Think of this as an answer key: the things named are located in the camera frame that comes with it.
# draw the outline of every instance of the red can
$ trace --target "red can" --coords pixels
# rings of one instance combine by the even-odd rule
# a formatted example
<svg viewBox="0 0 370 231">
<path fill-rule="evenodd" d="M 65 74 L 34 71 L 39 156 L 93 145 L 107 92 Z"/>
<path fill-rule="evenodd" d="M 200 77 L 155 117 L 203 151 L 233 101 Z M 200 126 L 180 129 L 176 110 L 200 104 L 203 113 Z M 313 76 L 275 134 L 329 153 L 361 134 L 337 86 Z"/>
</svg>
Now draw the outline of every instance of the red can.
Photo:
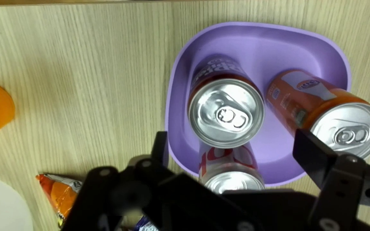
<svg viewBox="0 0 370 231">
<path fill-rule="evenodd" d="M 188 119 L 205 144 L 237 148 L 260 131 L 264 99 L 237 61 L 223 54 L 211 56 L 192 77 Z"/>
<path fill-rule="evenodd" d="M 264 183 L 250 145 L 218 149 L 202 145 L 201 181 L 212 192 L 261 190 Z"/>
</svg>

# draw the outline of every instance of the white object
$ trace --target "white object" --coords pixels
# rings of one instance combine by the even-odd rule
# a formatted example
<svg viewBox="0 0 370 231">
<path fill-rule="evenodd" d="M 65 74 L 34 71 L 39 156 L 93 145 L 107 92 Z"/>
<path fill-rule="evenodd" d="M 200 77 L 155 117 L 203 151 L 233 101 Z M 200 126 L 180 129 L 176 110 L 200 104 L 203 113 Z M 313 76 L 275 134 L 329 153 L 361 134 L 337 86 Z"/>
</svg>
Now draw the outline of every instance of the white object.
<svg viewBox="0 0 370 231">
<path fill-rule="evenodd" d="M 0 231 L 33 231 L 33 217 L 25 199 L 0 181 Z"/>
</svg>

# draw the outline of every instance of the pull tab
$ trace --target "pull tab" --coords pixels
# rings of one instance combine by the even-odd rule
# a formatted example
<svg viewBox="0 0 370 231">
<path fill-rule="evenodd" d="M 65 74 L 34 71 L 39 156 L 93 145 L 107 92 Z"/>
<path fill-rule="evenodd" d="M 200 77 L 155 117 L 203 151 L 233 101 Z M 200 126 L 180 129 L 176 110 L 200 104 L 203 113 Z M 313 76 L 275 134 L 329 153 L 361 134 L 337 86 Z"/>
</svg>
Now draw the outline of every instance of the pull tab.
<svg viewBox="0 0 370 231">
<path fill-rule="evenodd" d="M 248 124 L 247 113 L 232 108 L 221 107 L 216 111 L 216 119 L 225 129 L 242 130 Z"/>
<path fill-rule="evenodd" d="M 369 137 L 370 137 L 369 128 L 365 126 L 343 128 L 337 131 L 336 143 L 341 145 L 363 144 L 369 139 Z"/>
</svg>

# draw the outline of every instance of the black mechanical part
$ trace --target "black mechanical part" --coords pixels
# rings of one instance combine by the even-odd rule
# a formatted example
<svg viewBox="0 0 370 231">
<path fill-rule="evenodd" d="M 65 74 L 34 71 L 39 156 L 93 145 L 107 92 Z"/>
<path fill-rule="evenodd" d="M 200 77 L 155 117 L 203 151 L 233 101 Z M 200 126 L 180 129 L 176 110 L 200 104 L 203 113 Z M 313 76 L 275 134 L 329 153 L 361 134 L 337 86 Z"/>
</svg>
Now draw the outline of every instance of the black mechanical part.
<svg viewBox="0 0 370 231">
<path fill-rule="evenodd" d="M 309 131 L 297 131 L 293 157 L 322 189 L 316 199 L 292 190 L 227 192 L 216 196 L 166 166 L 167 134 L 158 133 L 151 156 L 89 175 L 65 231 L 113 231 L 124 214 L 140 210 L 162 231 L 370 230 L 356 220 L 370 206 L 370 166 L 338 156 Z"/>
</svg>

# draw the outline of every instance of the screw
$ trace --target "screw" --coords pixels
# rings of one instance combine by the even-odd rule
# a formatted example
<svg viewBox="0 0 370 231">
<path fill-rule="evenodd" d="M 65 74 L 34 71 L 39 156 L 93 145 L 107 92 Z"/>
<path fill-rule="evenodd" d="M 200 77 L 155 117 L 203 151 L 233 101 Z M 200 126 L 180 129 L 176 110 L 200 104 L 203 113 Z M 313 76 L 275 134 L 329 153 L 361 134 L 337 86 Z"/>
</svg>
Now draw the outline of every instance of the screw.
<svg viewBox="0 0 370 231">
<path fill-rule="evenodd" d="M 242 221 L 238 224 L 238 231 L 255 231 L 252 224 Z"/>
<path fill-rule="evenodd" d="M 349 161 L 351 161 L 352 163 L 360 163 L 360 160 L 355 156 L 347 156 Z"/>
<path fill-rule="evenodd" d="M 341 230 L 338 222 L 336 222 L 334 220 L 331 220 L 331 219 L 322 219 L 319 221 L 319 226 L 324 231 L 340 231 Z"/>
<path fill-rule="evenodd" d="M 111 170 L 110 169 L 104 169 L 99 172 L 99 176 L 108 176 L 111 174 Z"/>
<path fill-rule="evenodd" d="M 144 161 L 144 162 L 142 163 L 142 166 L 143 166 L 144 169 L 148 169 L 148 167 L 152 166 L 152 162 L 147 160 L 147 161 Z"/>
</svg>

